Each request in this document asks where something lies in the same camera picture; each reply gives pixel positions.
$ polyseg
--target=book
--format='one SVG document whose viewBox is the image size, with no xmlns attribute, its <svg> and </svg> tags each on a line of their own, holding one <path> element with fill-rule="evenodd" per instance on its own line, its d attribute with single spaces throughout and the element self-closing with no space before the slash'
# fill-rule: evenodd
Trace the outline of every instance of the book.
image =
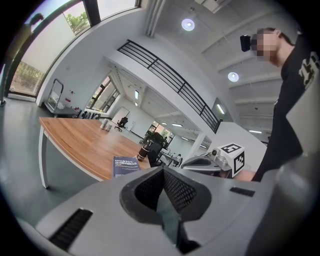
<svg viewBox="0 0 320 256">
<path fill-rule="evenodd" d="M 120 177 L 126 174 L 140 171 L 137 157 L 114 156 L 113 157 L 113 177 Z"/>
</svg>

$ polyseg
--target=desk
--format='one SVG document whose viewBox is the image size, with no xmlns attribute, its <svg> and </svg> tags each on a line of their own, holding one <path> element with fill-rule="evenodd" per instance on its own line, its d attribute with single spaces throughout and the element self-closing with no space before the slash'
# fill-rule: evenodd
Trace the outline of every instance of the desk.
<svg viewBox="0 0 320 256">
<path fill-rule="evenodd" d="M 158 159 L 160 159 L 161 156 L 164 156 L 165 159 L 166 159 L 167 161 L 169 161 L 168 166 L 169 166 L 172 162 L 174 162 L 175 164 L 178 164 L 178 165 L 179 165 L 179 160 L 177 160 L 175 157 L 173 157 L 173 156 L 171 156 L 171 155 L 169 155 L 169 154 L 167 154 L 167 153 L 164 153 L 163 151 L 160 151 L 159 156 L 158 156 Z"/>
<path fill-rule="evenodd" d="M 101 122 L 90 119 L 40 117 L 39 167 L 42 185 L 47 188 L 47 139 L 76 167 L 98 181 L 112 178 L 114 156 L 134 157 L 141 146 L 114 129 L 100 129 Z M 142 170 L 149 159 L 139 161 Z"/>
</svg>

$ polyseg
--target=white print on shirt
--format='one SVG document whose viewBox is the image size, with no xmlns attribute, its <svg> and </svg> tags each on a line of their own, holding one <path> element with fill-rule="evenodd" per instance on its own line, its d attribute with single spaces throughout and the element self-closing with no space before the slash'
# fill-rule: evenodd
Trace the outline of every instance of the white print on shirt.
<svg viewBox="0 0 320 256">
<path fill-rule="evenodd" d="M 319 66 L 319 58 L 315 51 L 311 52 L 308 63 L 306 59 L 302 61 L 299 75 L 303 78 L 304 89 L 308 88 L 313 81 L 315 74 L 319 72 Z"/>
</svg>

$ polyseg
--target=box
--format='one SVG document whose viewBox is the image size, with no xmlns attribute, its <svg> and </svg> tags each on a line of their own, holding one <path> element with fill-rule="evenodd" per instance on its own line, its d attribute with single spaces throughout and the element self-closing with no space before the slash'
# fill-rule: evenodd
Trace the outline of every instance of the box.
<svg viewBox="0 0 320 256">
<path fill-rule="evenodd" d="M 232 168 L 232 178 L 245 166 L 245 148 L 235 143 L 217 147 Z"/>
</svg>

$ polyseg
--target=brown bottle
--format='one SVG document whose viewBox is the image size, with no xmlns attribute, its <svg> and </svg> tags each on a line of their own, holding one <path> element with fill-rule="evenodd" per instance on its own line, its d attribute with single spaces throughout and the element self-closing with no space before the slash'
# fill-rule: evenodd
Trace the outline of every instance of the brown bottle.
<svg viewBox="0 0 320 256">
<path fill-rule="evenodd" d="M 152 143 L 154 143 L 154 142 L 152 140 L 148 139 L 146 141 L 146 143 L 144 144 L 144 146 L 140 149 L 138 155 L 136 156 L 139 161 L 143 161 L 145 159 L 145 157 L 147 156 L 147 154 L 150 151 Z"/>
</svg>

